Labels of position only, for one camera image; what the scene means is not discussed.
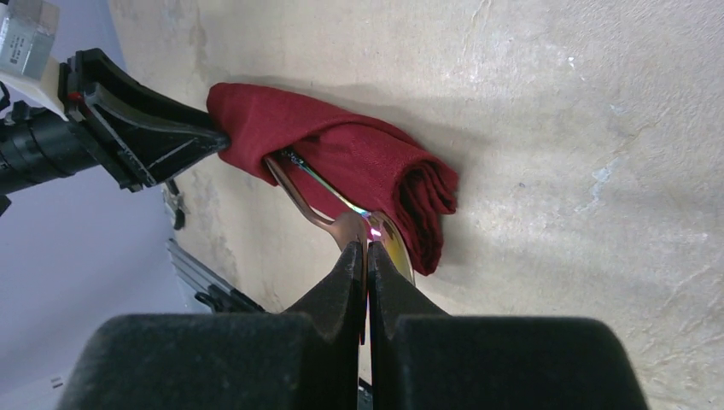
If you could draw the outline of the gold fork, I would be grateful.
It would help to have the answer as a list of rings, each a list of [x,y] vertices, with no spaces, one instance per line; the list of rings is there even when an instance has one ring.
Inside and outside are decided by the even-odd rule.
[[[355,243],[361,247],[362,254],[366,255],[367,237],[365,222],[361,216],[351,211],[344,211],[332,218],[332,214],[323,211],[310,196],[306,195],[306,192],[286,172],[280,160],[268,155],[264,158],[264,163],[304,218],[327,232],[340,250],[344,250],[350,243]]]

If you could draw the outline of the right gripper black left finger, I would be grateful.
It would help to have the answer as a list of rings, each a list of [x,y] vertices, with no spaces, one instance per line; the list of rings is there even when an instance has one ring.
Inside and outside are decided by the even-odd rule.
[[[355,409],[365,257],[282,313],[129,314],[85,345],[61,409]]]

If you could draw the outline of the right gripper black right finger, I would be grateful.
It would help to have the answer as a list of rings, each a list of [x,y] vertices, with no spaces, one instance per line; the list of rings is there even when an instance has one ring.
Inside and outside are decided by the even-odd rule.
[[[644,409],[622,343],[580,317],[456,316],[368,251],[377,409]]]

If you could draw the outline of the dark red cloth napkin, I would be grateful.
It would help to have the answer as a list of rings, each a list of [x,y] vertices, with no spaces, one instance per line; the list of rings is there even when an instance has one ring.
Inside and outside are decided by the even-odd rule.
[[[458,174],[401,129],[318,99],[243,83],[207,96],[214,124],[231,138],[219,158],[270,185],[267,156],[292,149],[353,204],[398,227],[412,268],[428,276],[441,260],[441,216],[457,208]]]

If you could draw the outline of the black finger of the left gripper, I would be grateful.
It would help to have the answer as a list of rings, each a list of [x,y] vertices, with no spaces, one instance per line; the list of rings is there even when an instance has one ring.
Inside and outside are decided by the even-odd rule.
[[[131,192],[164,184],[231,144],[208,113],[142,85],[100,49],[61,63],[58,97],[80,145]]]

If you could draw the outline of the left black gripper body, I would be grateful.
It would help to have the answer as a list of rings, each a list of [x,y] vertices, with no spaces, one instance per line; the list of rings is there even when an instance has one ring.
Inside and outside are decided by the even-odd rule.
[[[88,132],[46,108],[14,102],[1,121],[1,194],[68,178],[99,162],[81,143]]]

